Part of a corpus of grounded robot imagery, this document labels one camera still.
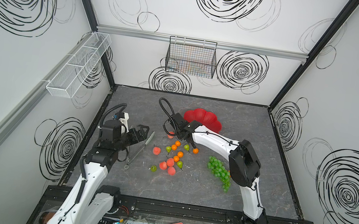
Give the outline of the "red flower fruit bowl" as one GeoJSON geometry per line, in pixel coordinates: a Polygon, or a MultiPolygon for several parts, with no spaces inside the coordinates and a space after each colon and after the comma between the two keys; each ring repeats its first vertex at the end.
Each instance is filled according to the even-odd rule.
{"type": "Polygon", "coordinates": [[[188,110],[185,112],[183,118],[188,122],[198,121],[216,133],[219,133],[222,130],[222,124],[218,120],[218,116],[213,112],[207,111],[203,108],[188,110]]]}

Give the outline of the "green grape bunch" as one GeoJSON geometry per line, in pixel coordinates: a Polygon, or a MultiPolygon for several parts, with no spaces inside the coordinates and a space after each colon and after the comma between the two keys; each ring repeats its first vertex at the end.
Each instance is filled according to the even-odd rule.
{"type": "Polygon", "coordinates": [[[220,179],[222,183],[222,190],[227,193],[231,186],[231,175],[225,164],[214,156],[210,156],[207,163],[207,168],[212,175],[220,179]]]}

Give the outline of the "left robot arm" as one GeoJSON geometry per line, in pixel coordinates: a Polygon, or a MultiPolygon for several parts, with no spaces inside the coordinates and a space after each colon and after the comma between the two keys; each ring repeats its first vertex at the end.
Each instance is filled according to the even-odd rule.
{"type": "Polygon", "coordinates": [[[99,138],[80,161],[78,181],[46,224],[98,224],[105,214],[118,210],[120,189],[102,186],[102,182],[118,161],[119,152],[145,141],[150,128],[138,125],[128,129],[116,119],[102,123],[99,128],[99,138]]]}

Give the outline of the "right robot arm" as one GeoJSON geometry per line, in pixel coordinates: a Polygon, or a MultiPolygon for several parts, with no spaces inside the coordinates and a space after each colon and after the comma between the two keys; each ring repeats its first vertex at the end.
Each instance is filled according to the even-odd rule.
{"type": "Polygon", "coordinates": [[[197,121],[186,121],[179,113],[168,116],[167,122],[178,139],[192,147],[207,147],[229,162],[231,179],[239,185],[243,199],[242,224],[268,224],[259,191],[261,163],[252,144],[223,137],[197,121]]]}

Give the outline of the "peach top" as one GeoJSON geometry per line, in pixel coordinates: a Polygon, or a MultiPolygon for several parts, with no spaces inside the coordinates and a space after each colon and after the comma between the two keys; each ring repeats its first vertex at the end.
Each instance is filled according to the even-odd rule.
{"type": "Polygon", "coordinates": [[[169,134],[167,135],[169,139],[173,139],[174,138],[174,132],[169,132],[169,134]]]}

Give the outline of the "green pear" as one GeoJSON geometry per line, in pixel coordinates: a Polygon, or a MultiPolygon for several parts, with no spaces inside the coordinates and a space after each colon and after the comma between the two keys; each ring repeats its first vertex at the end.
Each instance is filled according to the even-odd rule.
{"type": "Polygon", "coordinates": [[[171,148],[170,146],[167,146],[167,147],[166,147],[166,151],[167,151],[167,153],[170,153],[170,152],[171,152],[171,150],[172,150],[172,148],[171,148]]]}
{"type": "Polygon", "coordinates": [[[184,145],[184,150],[186,150],[186,151],[190,151],[190,146],[188,145],[188,144],[186,144],[186,145],[184,145]]]}
{"type": "Polygon", "coordinates": [[[177,164],[177,166],[178,166],[178,168],[179,168],[180,170],[183,169],[183,162],[182,162],[182,161],[178,161],[176,164],[177,164]]]}

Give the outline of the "orange lower centre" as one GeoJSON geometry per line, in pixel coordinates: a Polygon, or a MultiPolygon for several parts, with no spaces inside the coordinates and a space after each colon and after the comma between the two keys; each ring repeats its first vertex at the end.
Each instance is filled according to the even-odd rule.
{"type": "Polygon", "coordinates": [[[179,159],[180,159],[180,157],[179,157],[179,156],[174,156],[174,157],[173,157],[174,162],[178,162],[178,161],[179,161],[179,159]]]}

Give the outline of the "metal green-tipped tongs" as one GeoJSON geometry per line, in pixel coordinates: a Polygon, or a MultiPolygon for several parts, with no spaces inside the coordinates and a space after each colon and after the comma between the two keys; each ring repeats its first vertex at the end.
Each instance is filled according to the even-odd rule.
{"type": "Polygon", "coordinates": [[[144,144],[140,145],[138,147],[138,150],[128,158],[128,161],[125,163],[124,169],[128,170],[130,167],[130,164],[135,160],[135,158],[145,149],[146,146],[150,144],[152,139],[155,136],[155,131],[151,133],[151,135],[147,138],[147,140],[144,142],[144,144]]]}

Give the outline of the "green apple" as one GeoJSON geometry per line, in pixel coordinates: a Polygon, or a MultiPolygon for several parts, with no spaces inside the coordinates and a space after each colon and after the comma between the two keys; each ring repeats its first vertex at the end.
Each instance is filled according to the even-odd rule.
{"type": "Polygon", "coordinates": [[[150,167],[150,171],[151,171],[151,172],[157,171],[157,167],[156,167],[156,166],[151,166],[151,167],[150,167]]]}

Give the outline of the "green pear lower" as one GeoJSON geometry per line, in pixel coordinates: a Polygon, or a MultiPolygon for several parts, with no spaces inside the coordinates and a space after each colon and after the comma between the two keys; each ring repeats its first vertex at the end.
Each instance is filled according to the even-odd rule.
{"type": "Polygon", "coordinates": [[[179,168],[180,170],[183,169],[183,162],[182,162],[182,161],[178,161],[176,164],[177,164],[177,166],[178,166],[178,168],[179,168]]]}

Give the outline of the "peach lower left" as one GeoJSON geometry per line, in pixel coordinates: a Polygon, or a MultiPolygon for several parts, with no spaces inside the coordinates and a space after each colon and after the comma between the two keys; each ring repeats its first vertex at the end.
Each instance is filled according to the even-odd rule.
{"type": "Polygon", "coordinates": [[[161,162],[159,167],[161,168],[161,170],[166,170],[168,168],[167,163],[166,162],[161,162]]]}

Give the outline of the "peach bottom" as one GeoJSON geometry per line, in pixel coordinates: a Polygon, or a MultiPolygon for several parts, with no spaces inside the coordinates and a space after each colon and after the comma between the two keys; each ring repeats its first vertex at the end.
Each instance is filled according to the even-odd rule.
{"type": "Polygon", "coordinates": [[[167,169],[167,172],[168,172],[168,174],[171,175],[171,176],[174,176],[174,175],[176,174],[176,170],[175,170],[174,167],[169,167],[169,168],[167,169]]]}

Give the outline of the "brown bottle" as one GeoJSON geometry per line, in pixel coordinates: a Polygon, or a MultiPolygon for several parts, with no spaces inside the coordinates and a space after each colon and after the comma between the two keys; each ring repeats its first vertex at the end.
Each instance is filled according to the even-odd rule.
{"type": "Polygon", "coordinates": [[[41,213],[38,223],[39,224],[47,224],[48,221],[55,215],[55,212],[49,212],[49,211],[45,211],[43,213],[41,213]]]}

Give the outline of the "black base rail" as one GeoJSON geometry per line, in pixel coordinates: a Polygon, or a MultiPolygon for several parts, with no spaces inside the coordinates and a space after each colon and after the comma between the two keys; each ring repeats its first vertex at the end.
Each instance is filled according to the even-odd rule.
{"type": "MultiPolygon", "coordinates": [[[[120,195],[117,207],[128,209],[130,217],[154,215],[167,218],[199,221],[212,224],[243,224],[242,214],[234,210],[222,210],[149,198],[120,195]]],[[[269,216],[268,224],[313,224],[310,221],[269,216]]]]}

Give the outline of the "white mesh wall shelf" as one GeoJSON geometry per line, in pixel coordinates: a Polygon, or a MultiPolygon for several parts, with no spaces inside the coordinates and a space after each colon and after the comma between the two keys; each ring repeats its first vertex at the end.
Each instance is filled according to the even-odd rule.
{"type": "Polygon", "coordinates": [[[53,97],[73,98],[111,43],[107,33],[86,33],[69,60],[46,85],[49,94],[53,97]]]}

